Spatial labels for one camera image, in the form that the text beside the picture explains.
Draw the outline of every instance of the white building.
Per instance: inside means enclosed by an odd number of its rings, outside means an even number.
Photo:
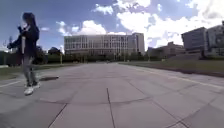
[[[144,50],[144,35],[133,33],[132,35],[76,35],[64,37],[65,54],[89,53],[89,54],[131,54]]]

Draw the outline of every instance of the long black hair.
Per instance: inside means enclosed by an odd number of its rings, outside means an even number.
[[[37,26],[35,16],[33,13],[28,12],[23,13],[23,19],[30,21],[31,25]]]

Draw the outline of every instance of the dark building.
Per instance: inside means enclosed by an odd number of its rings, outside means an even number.
[[[206,42],[206,28],[201,27],[186,33],[183,33],[182,39],[186,51],[201,51]]]

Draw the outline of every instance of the building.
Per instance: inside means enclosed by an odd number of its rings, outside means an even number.
[[[206,28],[204,27],[183,33],[181,36],[184,48],[188,52],[200,52],[204,49],[204,43],[207,42]]]
[[[65,54],[144,54],[144,35],[76,35],[64,37]]]
[[[162,46],[156,49],[153,48],[148,49],[148,54],[150,56],[158,56],[160,58],[167,58],[184,53],[185,53],[184,46],[174,44],[173,42],[169,42],[167,46]]]
[[[206,31],[207,42],[205,51],[213,55],[224,55],[224,29],[223,25],[217,25]]]
[[[185,53],[183,45],[177,45],[173,42],[169,42],[167,46],[159,47],[157,50],[160,51],[160,56],[164,58]]]
[[[218,25],[212,28],[207,29],[207,40],[209,47],[216,47],[218,44],[218,38],[223,36],[223,26]]]

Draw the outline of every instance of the tiled pavement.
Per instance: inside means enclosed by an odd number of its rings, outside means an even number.
[[[59,76],[24,96],[0,81],[0,128],[223,128],[224,79],[119,64],[43,72]]]

